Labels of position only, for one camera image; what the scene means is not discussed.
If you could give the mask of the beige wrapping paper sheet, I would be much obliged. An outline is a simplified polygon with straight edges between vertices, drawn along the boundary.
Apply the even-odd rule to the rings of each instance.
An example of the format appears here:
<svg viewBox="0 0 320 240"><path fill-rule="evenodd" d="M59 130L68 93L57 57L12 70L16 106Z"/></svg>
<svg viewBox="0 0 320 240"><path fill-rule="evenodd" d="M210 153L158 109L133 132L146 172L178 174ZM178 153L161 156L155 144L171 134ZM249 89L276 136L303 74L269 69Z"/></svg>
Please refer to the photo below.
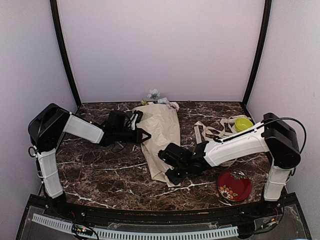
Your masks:
<svg viewBox="0 0 320 240"><path fill-rule="evenodd" d="M132 111L141 111L143 116L137 127L151 134L151 138L141 144L152 180L166 183L169 188L175 185L165 175L171 168L158 157L170 143L180 145L181 132L177 111L165 104L138 106Z"/></svg>

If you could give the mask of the white printed ribbon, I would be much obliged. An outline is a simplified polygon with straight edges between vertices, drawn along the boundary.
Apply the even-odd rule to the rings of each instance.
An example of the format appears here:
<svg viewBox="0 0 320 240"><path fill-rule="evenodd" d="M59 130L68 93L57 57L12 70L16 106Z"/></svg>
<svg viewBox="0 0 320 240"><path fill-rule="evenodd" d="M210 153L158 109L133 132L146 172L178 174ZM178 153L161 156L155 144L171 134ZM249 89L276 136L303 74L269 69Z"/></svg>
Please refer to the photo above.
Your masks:
<svg viewBox="0 0 320 240"><path fill-rule="evenodd" d="M214 137L226 138L237 134L238 132L236 132L235 130L235 120L238 118L246 118L251 120L252 122L252 119L245 115L236 115L229 118L222 118L219 122L222 126L222 130L218 130L212 126L205 126L202 122L197 121L194 124L196 143L200 144L203 140L212 141Z"/></svg>

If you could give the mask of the blue fake flower stem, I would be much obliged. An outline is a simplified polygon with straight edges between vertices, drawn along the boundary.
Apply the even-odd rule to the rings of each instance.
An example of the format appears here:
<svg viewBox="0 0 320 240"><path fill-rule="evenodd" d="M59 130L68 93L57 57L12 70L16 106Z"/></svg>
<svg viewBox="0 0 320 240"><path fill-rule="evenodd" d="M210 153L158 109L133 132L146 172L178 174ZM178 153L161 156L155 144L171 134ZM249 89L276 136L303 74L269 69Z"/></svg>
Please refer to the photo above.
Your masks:
<svg viewBox="0 0 320 240"><path fill-rule="evenodd" d="M161 93L156 88L151 89L146 97L157 104L168 105L170 103L167 97L161 98Z"/></svg>

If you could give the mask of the pink fake rose stem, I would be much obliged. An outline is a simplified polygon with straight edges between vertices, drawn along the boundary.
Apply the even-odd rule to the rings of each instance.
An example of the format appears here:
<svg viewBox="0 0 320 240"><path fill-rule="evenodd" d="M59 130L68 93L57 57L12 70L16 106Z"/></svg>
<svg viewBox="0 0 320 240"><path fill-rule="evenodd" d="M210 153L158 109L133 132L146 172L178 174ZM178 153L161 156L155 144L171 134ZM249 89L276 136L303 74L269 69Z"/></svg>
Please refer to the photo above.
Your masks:
<svg viewBox="0 0 320 240"><path fill-rule="evenodd" d="M170 102L169 104L171 108L175 109L176 111L179 111L180 106L177 102Z"/></svg>

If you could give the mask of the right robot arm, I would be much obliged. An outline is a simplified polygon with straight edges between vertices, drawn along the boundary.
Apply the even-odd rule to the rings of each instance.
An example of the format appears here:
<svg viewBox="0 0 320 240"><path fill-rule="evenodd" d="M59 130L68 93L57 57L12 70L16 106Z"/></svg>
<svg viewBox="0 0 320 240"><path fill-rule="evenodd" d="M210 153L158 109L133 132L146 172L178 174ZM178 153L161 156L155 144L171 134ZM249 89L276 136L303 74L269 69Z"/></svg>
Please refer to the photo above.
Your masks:
<svg viewBox="0 0 320 240"><path fill-rule="evenodd" d="M158 157L171 168L167 178L178 185L185 178L199 175L237 158L270 153L272 163L264 186L263 200L255 205L255 213L266 217L275 208L283 187L301 162L303 145L299 145L297 133L286 123L288 117L278 117L269 112L263 120L247 130L225 138L215 138L197 144L193 151L170 143L158 152Z"/></svg>

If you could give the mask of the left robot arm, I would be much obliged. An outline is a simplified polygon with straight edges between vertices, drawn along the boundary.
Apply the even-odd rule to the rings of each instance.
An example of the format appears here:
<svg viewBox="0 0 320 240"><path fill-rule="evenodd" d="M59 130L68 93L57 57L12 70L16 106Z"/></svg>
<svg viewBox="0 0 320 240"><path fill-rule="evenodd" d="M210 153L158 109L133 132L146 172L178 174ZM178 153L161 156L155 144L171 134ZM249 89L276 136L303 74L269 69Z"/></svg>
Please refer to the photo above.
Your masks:
<svg viewBox="0 0 320 240"><path fill-rule="evenodd" d="M142 117L143 112L140 110L135 110L132 116L120 110L112 110L107 120L98 124L87 121L55 103L43 109L29 123L28 133L33 150L30 156L37 159L39 178L42 179L48 196L55 199L64 193L56 161L56 151L64 134L102 147L116 142L142 144L152 137L137 126Z"/></svg>

